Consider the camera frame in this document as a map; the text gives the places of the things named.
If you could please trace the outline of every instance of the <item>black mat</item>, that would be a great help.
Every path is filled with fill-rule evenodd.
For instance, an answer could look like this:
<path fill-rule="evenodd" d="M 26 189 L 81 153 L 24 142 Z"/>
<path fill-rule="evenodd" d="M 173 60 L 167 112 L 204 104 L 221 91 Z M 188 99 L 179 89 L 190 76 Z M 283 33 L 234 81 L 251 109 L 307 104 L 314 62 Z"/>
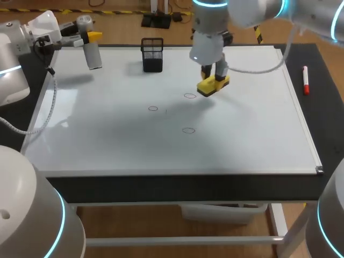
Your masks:
<path fill-rule="evenodd" d="M 285 45 L 275 47 L 285 49 Z M 0 116 L 25 130 L 46 72 L 34 56 L 21 58 L 20 63 L 31 94 L 0 107 Z M 317 200 L 344 157 L 344 106 L 315 44 L 293 44 L 286 65 L 324 166 L 323 175 L 67 177 L 49 181 L 70 203 Z M 309 96 L 303 96 L 303 66 L 309 68 Z M 0 125 L 0 145 L 19 151 L 23 139 Z"/>

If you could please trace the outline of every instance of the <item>table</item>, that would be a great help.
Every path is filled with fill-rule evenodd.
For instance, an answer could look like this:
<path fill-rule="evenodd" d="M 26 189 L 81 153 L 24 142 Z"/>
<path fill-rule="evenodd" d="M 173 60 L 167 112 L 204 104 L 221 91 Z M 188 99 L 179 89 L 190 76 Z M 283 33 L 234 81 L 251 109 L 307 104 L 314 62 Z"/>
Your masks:
<path fill-rule="evenodd" d="M 140 48 L 102 48 L 88 71 L 81 49 L 56 53 L 54 114 L 21 150 L 46 177 L 316 174 L 321 168 L 286 67 L 230 73 L 210 98 L 196 90 L 200 66 L 190 47 L 165 47 L 161 73 L 144 73 Z M 273 46 L 227 47 L 231 66 L 269 68 Z M 44 123 L 53 82 L 30 130 Z"/>
<path fill-rule="evenodd" d="M 26 129 L 46 75 L 42 65 L 33 56 L 20 59 L 32 94 L 21 102 L 0 109 L 0 115 L 14 125 Z M 309 67 L 311 94 L 302 93 L 300 68 Z M 344 121 L 343 102 L 316 45 L 296 45 L 286 63 L 305 120 L 317 148 L 323 175 L 174 175 L 174 176 L 120 176 L 120 177 L 60 177 L 49 178 L 69 203 L 142 202 L 236 202 L 275 203 L 281 201 L 317 200 L 343 158 Z M 0 144 L 21 149 L 23 137 L 0 127 Z M 302 241 L 305 225 L 312 211 L 308 205 L 291 230 L 286 231 L 281 221 L 281 206 L 270 205 L 276 236 L 254 237 L 180 237 L 136 239 L 88 239 L 88 246 L 125 245 L 218 245 L 268 243 L 279 244 L 280 258 L 289 257 Z"/>

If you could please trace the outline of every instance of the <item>whiteboard frame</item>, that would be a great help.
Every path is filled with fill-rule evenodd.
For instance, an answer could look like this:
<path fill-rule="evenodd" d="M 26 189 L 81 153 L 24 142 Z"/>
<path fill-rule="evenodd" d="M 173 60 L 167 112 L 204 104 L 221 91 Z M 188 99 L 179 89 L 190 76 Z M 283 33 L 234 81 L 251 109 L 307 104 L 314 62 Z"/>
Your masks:
<path fill-rule="evenodd" d="M 261 48 L 261 47 L 268 47 L 268 46 L 254 46 L 254 47 Z M 101 49 L 107 49 L 107 50 L 111 50 L 114 48 L 116 50 L 120 50 L 120 49 L 137 50 L 137 51 L 140 50 L 139 46 L 101 46 Z M 65 50 L 72 50 L 72 49 L 76 50 L 74 47 L 64 47 L 63 49 L 65 49 Z M 190 46 L 168 46 L 168 47 L 164 47 L 164 49 L 165 50 L 187 50 L 187 49 L 190 49 Z M 282 59 L 282 57 L 283 57 L 282 51 L 280 49 L 276 49 L 276 48 L 275 48 L 275 51 L 276 51 L 278 58 Z M 55 63 L 57 61 L 58 56 L 59 56 L 59 52 L 55 51 L 53 54 L 53 57 L 52 57 L 52 61 L 51 61 L 52 67 L 55 66 Z M 309 148 L 310 148 L 310 151 L 311 151 L 311 154 L 312 154 L 312 157 L 314 159 L 314 163 L 315 163 L 316 167 L 314 168 L 314 171 L 304 171 L 303 173 L 300 171 L 276 171 L 273 174 L 274 175 L 316 175 L 318 173 L 323 173 L 323 167 L 321 164 L 321 160 L 319 158 L 319 155 L 318 155 L 317 149 L 315 147 L 314 141 L 312 139 L 311 133 L 310 133 L 309 128 L 307 126 L 305 117 L 304 117 L 303 112 L 302 112 L 302 108 L 301 108 L 300 103 L 298 101 L 298 98 L 297 98 L 295 89 L 293 87 L 293 84 L 292 84 L 288 69 L 286 67 L 286 64 L 284 64 L 282 66 L 282 70 L 283 70 L 283 75 L 284 75 L 285 81 L 288 85 L 289 93 L 290 93 L 291 98 L 293 100 L 293 104 L 294 104 L 296 112 L 298 114 L 299 121 L 300 121 L 301 126 L 303 128 L 303 132 L 304 132 L 306 140 L 308 142 L 308 145 L 309 145 Z M 38 101 L 36 104 L 36 107 L 34 109 L 34 113 L 32 115 L 31 121 L 30 121 L 30 125 L 28 127 L 28 131 L 31 131 L 34 129 L 34 125 L 36 123 L 38 114 L 40 112 L 41 105 L 42 105 L 42 102 L 43 102 L 43 99 L 45 96 L 45 92 L 49 86 L 50 80 L 51 80 L 51 75 L 49 73 L 47 73 L 46 78 L 44 80 L 44 84 L 43 84 L 42 89 L 41 89 L 41 93 L 39 95 L 39 98 L 38 98 Z M 25 136 L 25 139 L 24 139 L 21 151 L 20 151 L 23 155 L 25 155 L 25 152 L 28 148 L 28 145 L 30 144 L 30 141 L 32 141 L 35 137 L 39 137 L 39 135 L 40 134 L 31 136 L 31 137 L 33 137 L 32 139 L 30 139 L 30 135 Z M 124 176 L 124 175 L 114 175 L 112 170 L 102 170 L 102 172 L 100 174 L 98 173 L 98 171 L 95 171 L 95 170 L 85 170 L 85 171 L 82 171 L 82 175 L 75 175 L 71 171 L 49 170 L 47 172 L 45 172 L 45 171 L 42 171 L 42 172 L 44 174 L 48 174 L 48 177 L 75 177 L 75 176 L 77 176 L 77 177 L 86 177 L 86 176 L 115 176 L 115 177 L 118 177 L 118 176 Z M 179 174 L 173 173 L 172 170 L 170 171 L 170 173 L 167 170 L 165 170 L 165 172 L 166 172 L 166 175 L 179 175 Z M 154 175 L 161 175 L 161 174 L 151 174 L 150 173 L 150 174 L 147 174 L 144 176 L 154 176 Z M 199 171 L 198 174 L 195 174 L 195 173 L 184 174 L 184 173 L 182 173 L 180 175 L 188 175 L 188 176 L 190 176 L 190 175 L 191 176 L 192 175 L 195 175 L 195 176 L 196 175 L 228 175 L 228 176 L 231 176 L 231 175 L 271 175 L 271 173 L 266 173 L 264 171 L 248 171 L 248 172 L 242 171 L 240 173 L 224 174 L 219 170 L 218 173 L 214 173 L 214 174 L 208 174 L 208 173 L 204 173 L 203 171 Z M 136 173 L 131 173 L 130 170 L 126 170 L 125 176 L 142 176 L 142 175 L 138 175 Z"/>

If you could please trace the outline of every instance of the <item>glowing blue ring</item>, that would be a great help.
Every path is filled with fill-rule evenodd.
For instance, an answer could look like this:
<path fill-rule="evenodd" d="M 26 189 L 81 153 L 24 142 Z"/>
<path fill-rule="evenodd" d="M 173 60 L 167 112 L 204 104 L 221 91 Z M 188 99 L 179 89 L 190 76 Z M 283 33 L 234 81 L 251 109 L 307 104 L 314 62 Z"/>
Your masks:
<path fill-rule="evenodd" d="M 7 74 L 7 73 L 9 73 L 9 72 L 11 72 L 11 71 L 18 70 L 18 69 L 20 69 L 21 67 L 22 67 L 22 66 L 15 66 L 15 67 L 12 67 L 12 68 L 7 69 L 7 70 L 0 71 L 0 75 L 2 75 L 2 74 Z"/>
<path fill-rule="evenodd" d="M 54 251 L 56 245 L 58 244 L 58 242 L 60 241 L 61 235 L 62 235 L 62 231 L 63 231 L 63 227 L 65 226 L 65 220 L 66 220 L 66 209 L 65 209 L 65 203 L 63 202 L 63 199 L 61 197 L 61 195 L 59 194 L 59 192 L 57 192 L 59 197 L 60 197 L 60 201 L 62 204 L 62 223 L 61 223 L 61 227 L 59 230 L 59 233 L 55 239 L 55 242 L 53 243 L 53 245 L 51 246 L 50 250 L 48 251 L 48 253 L 44 256 L 44 258 L 48 258 L 52 252 Z"/>
<path fill-rule="evenodd" d="M 335 12 L 333 20 L 332 20 L 332 24 L 331 24 L 331 38 L 334 41 L 337 41 L 337 39 L 336 39 L 336 37 L 334 35 L 335 34 L 335 26 L 337 24 L 339 14 L 340 14 L 341 10 L 343 9 L 343 7 L 344 7 L 344 1 L 339 5 L 339 7 L 337 9 L 337 12 Z"/>
<path fill-rule="evenodd" d="M 330 240 L 328 239 L 328 237 L 326 236 L 325 234 L 325 231 L 323 229 L 323 226 L 321 225 L 321 222 L 320 222 L 320 214 L 319 214 L 319 203 L 318 203 L 318 222 L 319 222 L 319 227 L 320 227 L 320 230 L 322 232 L 322 235 L 324 236 L 326 242 L 328 243 L 328 245 L 332 248 L 332 250 L 338 255 L 338 257 L 340 258 L 344 258 L 344 256 L 342 256 L 338 251 L 337 249 L 335 249 L 335 247 L 333 246 L 333 244 L 330 242 Z"/>
<path fill-rule="evenodd" d="M 208 3 L 202 3 L 198 0 L 192 0 L 195 4 L 198 4 L 200 6 L 204 7 L 211 7 L 211 8 L 216 8 L 216 7 L 224 7 L 227 5 L 227 3 L 222 3 L 222 4 L 208 4 Z"/>
<path fill-rule="evenodd" d="M 279 13 L 275 16 L 275 18 L 281 15 L 281 13 L 285 7 L 285 2 L 286 2 L 286 0 L 282 0 L 281 9 L 280 9 Z"/>

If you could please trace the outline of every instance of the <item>white cable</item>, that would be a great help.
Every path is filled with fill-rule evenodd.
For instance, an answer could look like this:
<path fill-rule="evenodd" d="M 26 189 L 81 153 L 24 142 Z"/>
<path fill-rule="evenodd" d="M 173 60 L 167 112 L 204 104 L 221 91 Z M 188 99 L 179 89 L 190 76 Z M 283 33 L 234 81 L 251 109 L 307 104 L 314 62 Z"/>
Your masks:
<path fill-rule="evenodd" d="M 296 34 L 296 32 L 298 31 L 298 26 L 295 25 L 292 30 L 290 31 L 290 34 L 289 34 L 289 37 L 288 37 L 288 42 L 286 43 L 286 49 L 285 49 L 285 52 L 284 52 L 284 55 L 283 55 L 283 58 L 282 60 L 279 62 L 278 65 L 276 65 L 275 67 L 272 67 L 268 70 L 263 70 L 263 71 L 249 71 L 249 70 L 241 70 L 241 69 L 238 69 L 238 68 L 232 68 L 232 67 L 228 67 L 229 70 L 232 70 L 232 71 L 236 71 L 238 73 L 243 73 L 243 74 L 266 74 L 266 73 L 269 73 L 271 71 L 274 71 L 276 69 L 278 69 L 279 67 L 281 67 L 283 64 L 284 64 L 284 61 L 288 58 L 288 55 L 289 55 L 289 52 L 290 52 L 290 47 L 291 47 L 291 44 L 292 44 L 292 41 L 294 39 L 294 36 Z"/>
<path fill-rule="evenodd" d="M 39 133 L 41 131 L 43 131 L 45 129 L 45 127 L 47 127 L 50 118 L 52 117 L 52 114 L 54 112 L 54 107 L 55 107 L 55 102 L 56 102 L 56 94 L 58 92 L 58 82 L 55 78 L 55 75 L 52 75 L 53 77 L 53 82 L 54 82 L 54 95 L 53 95 L 53 101 L 52 101 L 52 107 L 50 108 L 50 112 L 48 114 L 47 119 L 45 120 L 44 124 L 42 125 L 42 127 L 40 127 L 39 129 L 35 130 L 35 131 L 22 131 L 20 129 L 15 128 L 13 125 L 11 125 L 6 119 L 0 117 L 0 122 L 2 122 L 3 124 L 5 124 L 9 129 L 13 130 L 16 133 L 19 134 L 24 134 L 24 135 L 31 135 L 31 134 L 35 134 L 35 133 Z"/>

